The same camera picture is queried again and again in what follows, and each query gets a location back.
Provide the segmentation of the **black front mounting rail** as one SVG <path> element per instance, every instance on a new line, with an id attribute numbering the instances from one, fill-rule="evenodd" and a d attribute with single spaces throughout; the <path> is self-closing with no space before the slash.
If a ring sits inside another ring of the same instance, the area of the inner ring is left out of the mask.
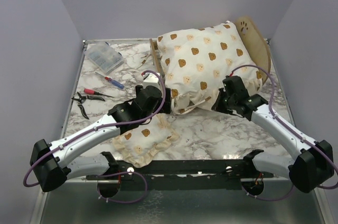
<path id="1" fill-rule="evenodd" d="M 112 170 L 126 174 L 103 177 L 88 175 L 86 180 L 98 182 L 100 188 L 122 191 L 148 190 L 240 190 L 241 181 L 254 181 L 261 174 L 244 160 L 152 161 L 136 168 L 118 161 Z"/>

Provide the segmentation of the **red handled screwdriver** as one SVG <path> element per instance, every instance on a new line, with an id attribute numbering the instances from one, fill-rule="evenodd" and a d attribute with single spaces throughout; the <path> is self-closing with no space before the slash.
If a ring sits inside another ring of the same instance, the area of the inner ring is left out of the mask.
<path id="1" fill-rule="evenodd" d="M 110 95 L 105 95 L 105 94 L 102 94 L 100 92 L 94 91 L 92 89 L 85 88 L 83 91 L 84 91 L 84 93 L 86 93 L 88 95 L 97 95 L 97 96 L 105 96 L 105 97 L 111 97 L 112 98 L 112 96 L 110 96 Z"/>

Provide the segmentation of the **small bear print pillow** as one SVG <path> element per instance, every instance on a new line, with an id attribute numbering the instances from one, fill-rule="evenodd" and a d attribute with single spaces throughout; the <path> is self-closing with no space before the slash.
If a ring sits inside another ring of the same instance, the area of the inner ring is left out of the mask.
<path id="1" fill-rule="evenodd" d="M 136 168 L 147 166 L 154 157 L 167 150 L 180 138 L 162 114 L 146 124 L 124 133 L 112 140 L 112 144 L 125 162 Z"/>

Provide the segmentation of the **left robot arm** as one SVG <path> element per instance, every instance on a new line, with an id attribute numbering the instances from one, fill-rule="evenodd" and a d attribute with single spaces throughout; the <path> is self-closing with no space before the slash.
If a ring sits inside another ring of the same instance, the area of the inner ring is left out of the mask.
<path id="1" fill-rule="evenodd" d="M 43 192 L 50 192 L 66 180 L 97 175 L 115 176 L 117 163 L 109 152 L 80 159 L 81 154 L 100 143 L 118 137 L 152 119 L 157 113 L 170 113 L 171 92 L 154 86 L 136 86 L 136 97 L 115 105 L 93 124 L 65 138 L 47 143 L 37 141 L 32 150 L 30 172 Z"/>

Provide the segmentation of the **large bear print cushion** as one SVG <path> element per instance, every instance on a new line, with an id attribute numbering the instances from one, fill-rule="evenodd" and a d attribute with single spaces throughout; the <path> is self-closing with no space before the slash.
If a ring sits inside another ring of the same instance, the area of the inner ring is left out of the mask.
<path id="1" fill-rule="evenodd" d="M 223 79 L 232 70 L 242 78 L 250 95 L 263 87 L 262 75 L 230 21 L 162 34 L 157 47 L 175 114 L 186 114 L 196 107 L 210 110 Z"/>

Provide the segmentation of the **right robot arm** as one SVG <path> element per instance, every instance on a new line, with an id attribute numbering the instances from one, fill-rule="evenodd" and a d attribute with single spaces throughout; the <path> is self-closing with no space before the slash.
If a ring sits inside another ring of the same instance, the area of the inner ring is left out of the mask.
<path id="1" fill-rule="evenodd" d="M 256 150 L 247 155 L 242 170 L 254 177 L 268 172 L 287 178 L 304 193 L 320 187 L 337 172 L 332 146 L 302 133 L 280 117 L 261 95 L 250 96 L 238 76 L 226 77 L 212 110 L 240 115 L 268 132 L 290 155 L 282 157 Z"/>

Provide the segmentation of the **clear plastic screw box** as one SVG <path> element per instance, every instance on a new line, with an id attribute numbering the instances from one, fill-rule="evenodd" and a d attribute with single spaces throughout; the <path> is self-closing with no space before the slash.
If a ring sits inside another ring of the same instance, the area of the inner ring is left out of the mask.
<path id="1" fill-rule="evenodd" d="M 107 42 L 93 44 L 87 48 L 84 54 L 105 74 L 110 74 L 125 62 L 123 56 Z"/>

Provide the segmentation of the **wooden pet bed frame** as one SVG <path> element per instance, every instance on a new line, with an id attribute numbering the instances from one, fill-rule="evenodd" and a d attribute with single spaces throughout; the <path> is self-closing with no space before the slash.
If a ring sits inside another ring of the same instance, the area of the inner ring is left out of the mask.
<path id="1" fill-rule="evenodd" d="M 271 71 L 271 53 L 268 40 L 264 39 L 256 24 L 250 16 L 238 17 L 234 22 L 239 36 L 245 45 L 252 61 L 270 73 Z M 262 81 L 265 83 L 268 79 L 267 75 L 262 72 Z"/>

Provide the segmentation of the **blue handled screwdriver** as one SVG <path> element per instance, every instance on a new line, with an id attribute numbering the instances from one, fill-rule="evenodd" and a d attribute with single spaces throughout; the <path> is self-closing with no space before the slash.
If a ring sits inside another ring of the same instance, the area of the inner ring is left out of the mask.
<path id="1" fill-rule="evenodd" d="M 124 89 L 124 85 L 121 84 L 120 82 L 113 80 L 112 78 L 108 77 L 108 76 L 104 76 L 99 74 L 98 72 L 95 72 L 96 75 L 98 75 L 99 77 L 105 79 L 107 82 L 109 82 L 110 84 L 114 85 L 115 87 L 119 88 L 119 89 Z"/>

